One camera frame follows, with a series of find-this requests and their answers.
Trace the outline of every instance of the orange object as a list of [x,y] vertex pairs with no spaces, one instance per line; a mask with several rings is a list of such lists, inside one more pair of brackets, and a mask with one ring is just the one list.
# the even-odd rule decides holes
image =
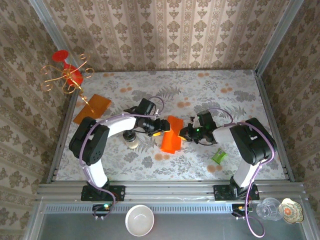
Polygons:
[[181,149],[181,138],[178,136],[184,126],[184,121],[175,116],[168,116],[168,122],[170,123],[170,131],[164,133],[161,151],[174,154],[175,151]]
[[79,114],[74,118],[73,122],[80,124],[85,117],[91,117],[93,119],[101,118],[102,114],[108,109],[112,101],[103,96],[94,94],[89,100],[89,105],[86,104]]
[[75,81],[78,85],[81,85],[82,82],[84,81],[84,78],[82,77],[82,74],[79,70],[77,70],[77,68],[71,64],[66,63],[66,59],[68,58],[69,53],[67,50],[59,50],[56,51],[53,55],[52,55],[52,60],[60,63],[63,63],[63,70],[70,70],[71,72],[71,78],[67,79],[67,83],[69,85],[73,85],[73,81]]

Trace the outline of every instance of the cable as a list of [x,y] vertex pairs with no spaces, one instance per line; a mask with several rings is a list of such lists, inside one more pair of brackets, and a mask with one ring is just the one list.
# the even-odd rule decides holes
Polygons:
[[236,211],[233,211],[232,213],[235,214],[235,215],[237,215],[237,216],[240,217],[240,218],[243,218],[243,217],[244,217],[244,216],[242,216],[241,214],[237,213]]
[[[110,206],[110,210],[107,213],[102,213],[102,214],[105,214],[105,216],[103,216],[103,218],[106,218],[106,217],[109,216],[109,214],[111,213],[113,207],[114,207],[114,205],[111,205]],[[105,209],[105,207],[103,205],[102,206],[98,205],[93,209],[93,214],[92,215],[95,217],[96,220],[98,219],[97,212],[98,212],[98,209],[100,209],[100,208],[104,208]]]
[[101,188],[101,187],[96,186],[96,185],[93,183],[93,181],[91,180],[91,178],[90,178],[90,176],[89,176],[88,170],[87,170],[87,168],[86,168],[87,165],[86,165],[86,163],[82,160],[83,155],[84,155],[84,150],[85,150],[86,144],[87,144],[87,142],[88,142],[88,140],[89,140],[90,135],[91,135],[92,132],[95,130],[95,128],[96,128],[97,126],[99,126],[100,124],[102,124],[102,123],[106,123],[107,121],[116,120],[116,119],[120,119],[120,118],[124,118],[124,117],[152,118],[152,117],[157,117],[157,116],[159,116],[159,115],[161,114],[161,112],[162,112],[162,111],[164,110],[164,108],[165,108],[165,102],[164,102],[164,100],[163,100],[161,97],[159,97],[159,96],[152,96],[152,97],[150,97],[149,99],[152,99],[152,98],[159,99],[159,100],[161,100],[161,102],[162,102],[162,109],[161,109],[157,114],[153,114],[153,115],[141,115],[141,114],[129,114],[129,113],[128,113],[128,114],[125,114],[125,113],[122,113],[122,114],[119,114],[119,115],[111,116],[111,117],[109,117],[109,118],[107,118],[107,119],[101,120],[101,121],[97,122],[96,124],[94,124],[94,125],[91,127],[91,129],[89,130],[89,132],[87,133],[87,135],[85,136],[84,141],[83,141],[83,143],[82,143],[82,146],[81,146],[81,149],[80,149],[80,153],[79,153],[79,164],[80,164],[80,166],[81,166],[82,169],[83,169],[83,173],[84,173],[84,175],[85,175],[85,178],[87,179],[87,182],[88,182],[91,186],[93,186],[94,188],[96,188],[96,189],[99,190],[99,191],[106,192],[107,194],[109,194],[109,195],[112,197],[112,200],[113,200],[113,201],[112,201],[112,206],[115,206],[115,205],[116,205],[116,197],[115,197],[115,195],[114,195],[112,192],[110,192],[110,191],[108,191],[108,190],[106,190],[106,189],[103,189],[103,188]]
[[152,114],[155,115],[156,111],[157,111],[157,105],[154,104],[154,110],[153,110],[153,113],[152,113]]
[[162,103],[162,109],[158,112],[158,115],[164,110],[164,108],[165,108],[165,101],[161,98],[161,97],[159,97],[159,96],[151,96],[151,97],[149,97],[148,98],[148,100],[150,100],[150,99],[159,99],[160,101],[161,101],[161,103]]
[[252,204],[252,198],[251,198],[251,196],[249,196],[248,202],[247,202],[246,204],[250,204],[250,201],[251,201],[251,204]]
[[119,196],[118,196],[118,194],[116,194],[115,192],[112,192],[113,193],[113,195],[116,197],[116,199],[117,199],[117,201],[116,201],[116,203],[115,204],[117,204],[118,202],[119,202]]
[[[255,181],[255,178],[258,175],[258,172],[260,171],[262,166],[267,164],[267,163],[269,163],[269,162],[271,162],[274,159],[275,150],[274,150],[274,147],[272,146],[271,142],[267,139],[267,137],[258,128],[256,128],[255,126],[253,126],[253,125],[251,125],[250,123],[247,123],[247,122],[237,122],[237,124],[246,125],[246,126],[252,128],[253,130],[255,130],[263,138],[263,140],[266,142],[266,144],[268,145],[268,147],[271,150],[271,157],[268,160],[261,161],[259,163],[258,168],[255,170],[252,178],[250,179],[249,186],[248,186],[248,189],[247,189],[246,195],[245,195],[245,203],[247,203],[248,199],[249,199],[249,193],[250,193],[250,190],[251,190],[251,187],[252,187],[252,183]],[[248,216],[248,205],[247,204],[244,205],[244,212],[245,212],[245,220],[246,220],[246,223],[248,225],[248,228],[249,228],[250,232],[257,238],[263,238],[265,236],[265,234],[266,234],[266,230],[265,230],[263,224],[261,223],[261,221],[259,221],[259,219],[257,219],[256,217],[253,217],[253,216]],[[250,225],[249,219],[254,219],[261,225],[261,227],[262,227],[262,234],[261,235],[258,235],[253,231],[253,229],[252,229],[252,227]]]
[[233,124],[234,118],[232,117],[232,115],[231,115],[227,110],[224,110],[224,109],[219,108],[219,107],[211,107],[211,108],[208,109],[208,111],[210,111],[210,110],[220,110],[220,111],[222,111],[222,112],[225,112],[225,113],[230,117],[231,122],[225,124],[224,127],[227,127],[227,126]]
[[213,143],[211,143],[211,144],[204,144],[204,143],[201,143],[201,142],[198,142],[198,144],[200,144],[200,145],[202,145],[202,146],[212,146],[212,145],[213,145]]
[[135,129],[133,129],[133,131],[135,131],[136,133],[141,133],[141,134],[145,134],[146,133],[146,131],[138,131],[138,130],[135,130]]

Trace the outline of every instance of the orange plastic block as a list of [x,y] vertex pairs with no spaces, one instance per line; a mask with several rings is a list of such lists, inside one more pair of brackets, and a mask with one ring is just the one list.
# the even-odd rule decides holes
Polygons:
[[168,122],[170,123],[170,131],[164,133],[161,151],[174,154],[175,151],[181,149],[181,138],[178,135],[184,126],[184,120],[175,116],[168,116]]
[[79,112],[79,114],[74,118],[73,122],[76,124],[80,124],[85,117],[91,117],[93,119],[101,118],[102,114],[108,109],[111,105],[112,101],[103,96],[94,94],[92,98],[89,100],[89,105],[87,104],[84,108]]

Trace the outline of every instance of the jar lid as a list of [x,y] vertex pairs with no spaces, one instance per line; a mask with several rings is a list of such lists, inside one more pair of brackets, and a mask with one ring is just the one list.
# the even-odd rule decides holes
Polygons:
[[126,140],[129,143],[133,142],[137,137],[136,133],[133,130],[124,131],[122,136],[124,140]]

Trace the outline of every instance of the white bowl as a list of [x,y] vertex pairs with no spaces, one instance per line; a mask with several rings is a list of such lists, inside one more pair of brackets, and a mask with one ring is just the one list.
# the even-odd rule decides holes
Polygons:
[[136,237],[148,234],[155,223],[155,216],[145,205],[133,206],[125,216],[125,226],[129,233]]

